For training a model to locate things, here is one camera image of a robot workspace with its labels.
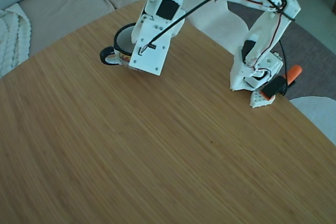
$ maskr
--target wicker basket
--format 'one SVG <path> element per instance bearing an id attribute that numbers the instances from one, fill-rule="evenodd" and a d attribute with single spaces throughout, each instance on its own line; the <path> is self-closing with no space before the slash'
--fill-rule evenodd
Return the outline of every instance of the wicker basket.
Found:
<path id="1" fill-rule="evenodd" d="M 334 3 L 334 6 L 332 8 L 332 12 L 336 14 L 336 0 L 335 0 L 335 3 Z"/>

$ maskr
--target wooden table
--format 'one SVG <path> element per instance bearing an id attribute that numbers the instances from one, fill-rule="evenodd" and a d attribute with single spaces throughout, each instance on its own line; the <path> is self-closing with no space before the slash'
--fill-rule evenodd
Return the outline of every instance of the wooden table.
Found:
<path id="1" fill-rule="evenodd" d="M 190 24 L 160 77 L 100 62 L 142 6 L 0 80 L 0 223 L 335 223 L 336 148 L 280 95 L 251 109 Z"/>

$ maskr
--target black mug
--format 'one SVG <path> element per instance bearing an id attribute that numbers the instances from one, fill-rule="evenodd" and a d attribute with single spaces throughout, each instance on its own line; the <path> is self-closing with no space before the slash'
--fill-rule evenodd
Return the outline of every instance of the black mug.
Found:
<path id="1" fill-rule="evenodd" d="M 131 35 L 135 23 L 128 24 L 122 27 L 114 36 L 113 46 L 104 48 L 100 52 L 100 60 L 105 65 L 123 65 L 127 68 L 138 70 L 130 67 L 129 63 L 134 50 Z"/>

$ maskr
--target white knitted blanket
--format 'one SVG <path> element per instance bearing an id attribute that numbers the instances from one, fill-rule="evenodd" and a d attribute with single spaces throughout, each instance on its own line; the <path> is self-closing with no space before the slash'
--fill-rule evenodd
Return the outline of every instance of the white knitted blanket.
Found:
<path id="1" fill-rule="evenodd" d="M 0 10 L 0 78 L 29 58 L 31 26 L 19 4 Z"/>

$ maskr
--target robotic arm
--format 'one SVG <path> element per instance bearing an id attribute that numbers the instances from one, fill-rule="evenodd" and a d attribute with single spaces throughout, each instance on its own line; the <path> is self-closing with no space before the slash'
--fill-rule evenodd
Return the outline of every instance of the robotic arm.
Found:
<path id="1" fill-rule="evenodd" d="M 183 1 L 147 1 L 132 33 L 135 48 L 130 66 L 161 74 L 170 40 L 179 33 L 184 18 L 211 0 L 201 3 L 188 13 L 182 10 Z M 230 72 L 232 90 L 255 91 L 280 71 L 282 60 L 270 51 L 300 12 L 300 6 L 296 0 L 226 1 L 264 11 L 245 36 L 244 44 L 235 52 Z"/>

